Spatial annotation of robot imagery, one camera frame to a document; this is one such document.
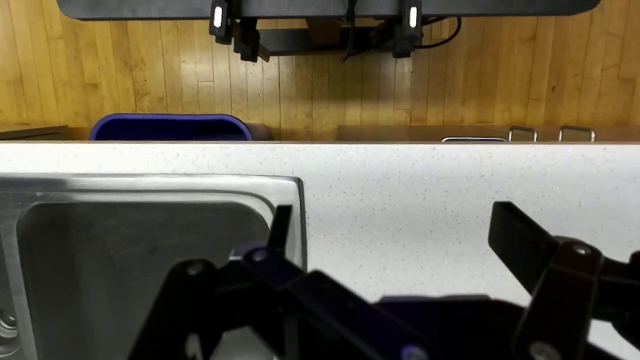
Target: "blue bin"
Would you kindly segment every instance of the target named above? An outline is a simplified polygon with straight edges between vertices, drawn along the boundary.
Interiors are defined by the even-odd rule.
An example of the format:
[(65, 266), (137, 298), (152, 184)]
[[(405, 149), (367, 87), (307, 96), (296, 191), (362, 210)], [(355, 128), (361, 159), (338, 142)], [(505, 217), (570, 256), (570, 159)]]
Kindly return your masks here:
[(111, 114), (92, 139), (255, 139), (252, 129), (228, 114)]

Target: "bolt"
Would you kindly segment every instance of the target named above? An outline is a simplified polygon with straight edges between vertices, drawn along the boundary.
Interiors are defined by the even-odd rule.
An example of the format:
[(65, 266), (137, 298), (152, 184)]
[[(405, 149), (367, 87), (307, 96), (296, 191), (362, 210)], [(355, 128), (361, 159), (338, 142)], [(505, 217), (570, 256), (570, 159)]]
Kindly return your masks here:
[(424, 347), (417, 344), (403, 345), (400, 360), (429, 360)]
[(257, 249), (255, 254), (252, 254), (252, 259), (255, 262), (264, 262), (269, 258), (269, 251), (264, 249), (264, 248), (261, 248), (261, 249)]
[(195, 263), (189, 266), (186, 273), (189, 276), (198, 276), (205, 268), (207, 268), (205, 262), (195, 262)]
[(575, 249), (583, 256), (592, 254), (592, 248), (589, 248), (586, 244), (575, 244)]
[(17, 327), (17, 318), (3, 307), (0, 309), (0, 323), (4, 327)]
[(546, 342), (532, 342), (529, 345), (529, 354), (535, 357), (535, 360), (562, 360), (560, 351), (546, 344)]

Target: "speckled countertop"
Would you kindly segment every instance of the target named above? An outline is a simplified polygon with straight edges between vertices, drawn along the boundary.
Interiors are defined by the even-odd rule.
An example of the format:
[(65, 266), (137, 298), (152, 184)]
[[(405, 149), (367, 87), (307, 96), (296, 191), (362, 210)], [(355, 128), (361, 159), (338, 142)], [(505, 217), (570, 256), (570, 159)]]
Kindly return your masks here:
[[(513, 199), (552, 234), (640, 248), (640, 146), (3, 144), (0, 176), (279, 173), (304, 182), (311, 266), (367, 298), (527, 291), (486, 244)], [(596, 327), (596, 342), (640, 357)]]

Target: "wood paneling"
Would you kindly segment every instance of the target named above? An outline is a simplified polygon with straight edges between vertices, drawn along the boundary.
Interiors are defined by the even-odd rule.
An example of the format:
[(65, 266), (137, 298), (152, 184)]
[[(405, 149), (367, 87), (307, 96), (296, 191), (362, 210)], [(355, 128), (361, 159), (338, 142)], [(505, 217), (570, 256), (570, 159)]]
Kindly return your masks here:
[(469, 18), (461, 38), (413, 60), (245, 64), (207, 22), (78, 22), (56, 0), (0, 0), (0, 124), (228, 112), (309, 139), (331, 139), (340, 124), (640, 124), (637, 18), (638, 0), (603, 0), (573, 18)]

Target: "stainless steel sink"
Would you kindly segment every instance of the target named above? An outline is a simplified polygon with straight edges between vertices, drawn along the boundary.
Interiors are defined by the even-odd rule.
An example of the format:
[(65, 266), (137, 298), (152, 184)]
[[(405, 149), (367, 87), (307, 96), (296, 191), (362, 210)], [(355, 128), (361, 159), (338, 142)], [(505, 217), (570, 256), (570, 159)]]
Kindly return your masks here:
[[(293, 178), (0, 178), (0, 357), (124, 360), (170, 266), (264, 244), (279, 203), (294, 205), (286, 256), (307, 266)], [(273, 360), (251, 331), (220, 351)]]

